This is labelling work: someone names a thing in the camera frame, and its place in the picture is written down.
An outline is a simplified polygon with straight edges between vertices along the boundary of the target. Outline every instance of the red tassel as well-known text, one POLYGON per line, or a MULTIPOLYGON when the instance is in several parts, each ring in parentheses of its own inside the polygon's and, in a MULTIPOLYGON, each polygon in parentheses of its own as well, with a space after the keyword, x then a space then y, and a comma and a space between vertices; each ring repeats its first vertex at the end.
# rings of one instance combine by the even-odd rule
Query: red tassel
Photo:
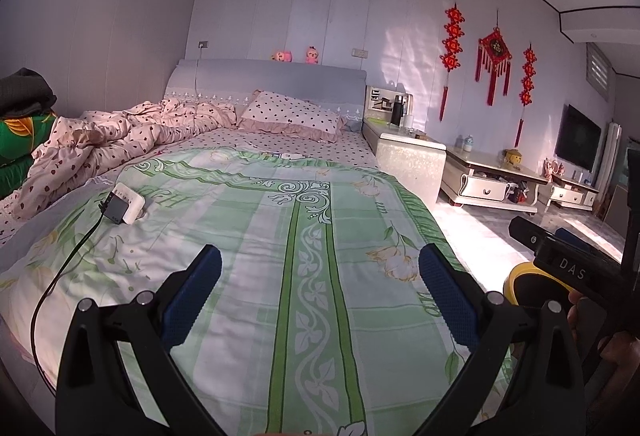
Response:
POLYGON ((442 92, 442 103, 440 104, 440 121, 442 122, 442 117, 444 116, 444 106, 447 105, 447 93, 449 93, 449 88, 444 86, 444 91, 442 92))
POLYGON ((486 102, 492 106, 494 104, 494 95, 495 95, 495 82, 498 79, 498 68, 494 66, 491 70, 491 81, 489 82, 489 96, 487 97, 486 102))
POLYGON ((520 143, 520 133, 522 132, 522 124, 524 124, 524 120, 520 119, 520 125, 518 126, 518 134, 516 135, 516 145, 514 145, 514 147, 517 147, 518 144, 520 143))
POLYGON ((511 63, 507 62, 507 74, 504 77, 504 91, 502 94, 507 96, 507 92, 509 91, 509 76, 511 75, 511 63))
POLYGON ((476 64, 476 82, 480 82, 481 68, 482 68, 482 47, 478 46, 478 64, 476 64))

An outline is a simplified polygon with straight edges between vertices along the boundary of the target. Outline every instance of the polka dot bed sheet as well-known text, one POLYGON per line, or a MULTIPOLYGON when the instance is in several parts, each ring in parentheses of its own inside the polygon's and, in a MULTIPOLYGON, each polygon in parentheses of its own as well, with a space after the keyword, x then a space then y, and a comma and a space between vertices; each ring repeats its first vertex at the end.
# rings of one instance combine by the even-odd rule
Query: polka dot bed sheet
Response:
MULTIPOLYGON (((176 152, 186 148, 216 148, 220 146, 233 147, 238 150, 254 152, 267 152, 282 158, 318 158, 325 161, 334 161, 344 165, 356 167, 377 168, 376 157, 373 155, 367 141, 359 132, 343 132, 335 143, 315 142, 307 138, 293 138, 281 134, 268 132, 251 132, 233 129, 216 129, 205 132, 190 140, 177 142, 170 145, 161 145, 146 156, 133 159, 130 163, 138 163, 143 159, 151 158, 158 154, 176 152)), ((118 178, 120 172, 128 165, 105 172, 94 180, 99 182, 112 182, 118 178)), ((0 247, 2 247, 15 232, 25 224, 12 218, 11 209, 14 206, 14 194, 0 201, 0 247)))

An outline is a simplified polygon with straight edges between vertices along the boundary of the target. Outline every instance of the human hand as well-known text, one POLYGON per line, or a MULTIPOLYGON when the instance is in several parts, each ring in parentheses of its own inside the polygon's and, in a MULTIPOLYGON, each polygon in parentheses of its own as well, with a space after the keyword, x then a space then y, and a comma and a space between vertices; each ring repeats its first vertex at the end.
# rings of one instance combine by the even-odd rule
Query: human hand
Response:
MULTIPOLYGON (((576 326, 578 323, 578 301, 583 298, 580 292, 573 290, 569 293, 569 301, 572 308, 567 315, 567 321, 571 328, 574 340, 577 340, 576 326)), ((599 393, 598 397, 588 406, 592 412, 604 415, 614 406, 624 393, 626 386, 633 378, 640 365, 640 340, 627 332, 614 334, 609 339, 602 339, 598 343, 598 350, 603 360, 616 364, 617 368, 607 385, 599 393)))

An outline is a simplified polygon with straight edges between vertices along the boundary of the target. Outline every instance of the window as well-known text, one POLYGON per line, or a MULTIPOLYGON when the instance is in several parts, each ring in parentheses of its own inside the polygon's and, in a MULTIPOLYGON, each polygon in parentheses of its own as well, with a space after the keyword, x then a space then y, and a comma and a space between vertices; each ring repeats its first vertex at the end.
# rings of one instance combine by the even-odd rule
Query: window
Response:
POLYGON ((612 73, 611 64, 600 48, 587 42, 587 80, 605 100, 609 99, 612 73))

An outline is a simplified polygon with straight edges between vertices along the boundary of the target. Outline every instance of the floor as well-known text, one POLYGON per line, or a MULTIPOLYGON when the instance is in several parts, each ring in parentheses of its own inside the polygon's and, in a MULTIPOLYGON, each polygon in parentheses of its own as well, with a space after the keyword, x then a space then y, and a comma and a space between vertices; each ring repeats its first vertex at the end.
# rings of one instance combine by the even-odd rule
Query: floor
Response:
POLYGON ((431 213, 460 262, 487 291, 502 291, 511 269, 533 259, 532 251, 509 235, 509 222, 516 215, 522 215, 550 232, 564 226, 614 259, 622 259, 625 239, 590 212, 564 209, 555 204, 547 212, 543 210, 544 207, 538 204, 538 213, 532 217, 512 210, 470 205, 452 207, 440 192, 431 213))

